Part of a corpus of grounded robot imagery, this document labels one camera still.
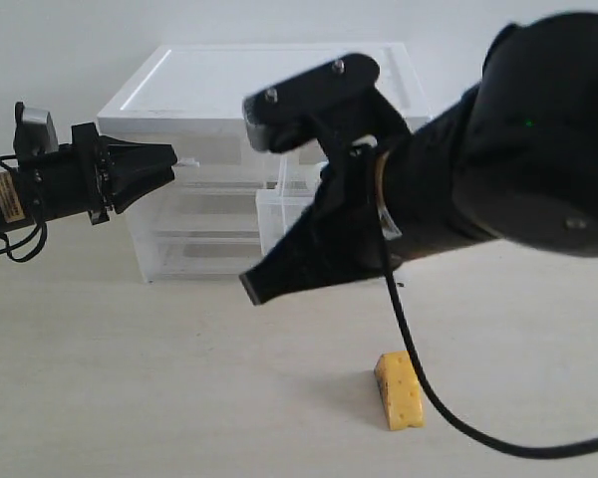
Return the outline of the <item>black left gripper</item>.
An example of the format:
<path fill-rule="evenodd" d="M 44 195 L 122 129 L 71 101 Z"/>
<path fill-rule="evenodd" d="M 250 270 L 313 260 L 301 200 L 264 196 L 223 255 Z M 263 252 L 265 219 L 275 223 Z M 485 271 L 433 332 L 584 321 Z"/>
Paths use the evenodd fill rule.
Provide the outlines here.
<path fill-rule="evenodd" d="M 105 147 L 108 169 L 113 172 L 148 172 L 123 177 L 112 184 L 112 204 L 117 214 L 174 180 L 177 163 L 166 143 L 139 143 L 100 137 L 92 122 L 71 127 L 72 141 L 45 152 L 27 126 L 16 127 L 15 152 L 22 178 L 33 188 L 46 221 L 86 213 L 93 224 L 110 220 L 108 200 L 101 190 Z"/>

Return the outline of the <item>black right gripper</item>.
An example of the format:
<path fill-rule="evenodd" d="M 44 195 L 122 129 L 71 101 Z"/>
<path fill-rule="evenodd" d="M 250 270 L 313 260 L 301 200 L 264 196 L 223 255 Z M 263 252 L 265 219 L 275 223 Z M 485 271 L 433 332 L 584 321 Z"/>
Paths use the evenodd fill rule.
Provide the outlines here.
<path fill-rule="evenodd" d="M 354 145 L 321 173 L 314 202 L 274 248 L 239 275 L 248 298 L 277 298 L 380 277 L 374 148 Z"/>

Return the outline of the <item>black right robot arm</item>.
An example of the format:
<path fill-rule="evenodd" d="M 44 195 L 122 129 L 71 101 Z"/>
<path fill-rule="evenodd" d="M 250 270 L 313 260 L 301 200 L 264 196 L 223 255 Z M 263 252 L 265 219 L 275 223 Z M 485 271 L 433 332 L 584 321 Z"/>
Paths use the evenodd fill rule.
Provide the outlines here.
<path fill-rule="evenodd" d="M 246 98 L 252 147 L 317 142 L 312 202 L 240 281 L 252 303 L 494 240 L 598 258 L 598 12 L 504 27 L 480 79 L 418 129 L 350 53 Z"/>

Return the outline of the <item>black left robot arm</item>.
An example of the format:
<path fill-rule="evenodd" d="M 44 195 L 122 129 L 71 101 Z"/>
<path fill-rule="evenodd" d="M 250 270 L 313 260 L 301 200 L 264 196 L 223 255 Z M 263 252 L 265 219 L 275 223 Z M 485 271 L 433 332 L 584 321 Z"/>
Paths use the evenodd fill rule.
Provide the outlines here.
<path fill-rule="evenodd" d="M 0 158 L 0 233 L 85 213 L 92 224 L 123 213 L 174 180 L 174 149 L 101 135 L 96 126 L 72 127 L 72 141 L 54 152 Z"/>

